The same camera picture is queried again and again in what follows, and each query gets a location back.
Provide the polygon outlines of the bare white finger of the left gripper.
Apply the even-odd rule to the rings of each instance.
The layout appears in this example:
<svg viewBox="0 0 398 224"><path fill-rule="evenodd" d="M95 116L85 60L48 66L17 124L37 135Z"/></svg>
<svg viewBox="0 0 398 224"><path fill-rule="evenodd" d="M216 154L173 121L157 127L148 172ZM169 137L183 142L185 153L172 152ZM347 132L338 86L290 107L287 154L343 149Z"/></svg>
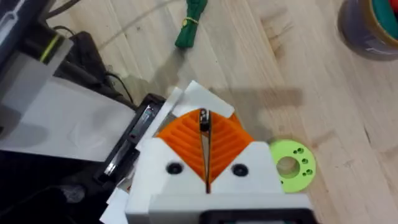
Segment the bare white finger of the left gripper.
<svg viewBox="0 0 398 224"><path fill-rule="evenodd" d="M226 118L231 117L234 113L233 106L195 80L192 80L186 89L182 91L182 96L174 106L172 114L176 117L180 117L197 109L207 109Z"/></svg>

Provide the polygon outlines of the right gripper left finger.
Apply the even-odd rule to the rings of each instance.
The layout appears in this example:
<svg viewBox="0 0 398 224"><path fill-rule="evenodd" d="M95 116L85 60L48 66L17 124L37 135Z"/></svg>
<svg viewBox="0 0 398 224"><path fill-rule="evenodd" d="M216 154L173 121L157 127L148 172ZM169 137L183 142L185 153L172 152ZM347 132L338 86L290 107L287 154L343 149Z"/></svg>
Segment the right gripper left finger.
<svg viewBox="0 0 398 224"><path fill-rule="evenodd" d="M204 178L199 111L194 110L142 143L126 213L147 215L159 195L205 195Z"/></svg>

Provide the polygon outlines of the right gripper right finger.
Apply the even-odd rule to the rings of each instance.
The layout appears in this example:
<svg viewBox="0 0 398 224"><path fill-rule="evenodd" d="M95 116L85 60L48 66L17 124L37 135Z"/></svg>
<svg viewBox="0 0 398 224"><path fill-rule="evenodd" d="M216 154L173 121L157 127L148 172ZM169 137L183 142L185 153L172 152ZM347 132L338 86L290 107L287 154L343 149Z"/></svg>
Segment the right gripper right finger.
<svg viewBox="0 0 398 224"><path fill-rule="evenodd" d="M211 114L208 188L211 194L281 194L268 143L237 121Z"/></svg>

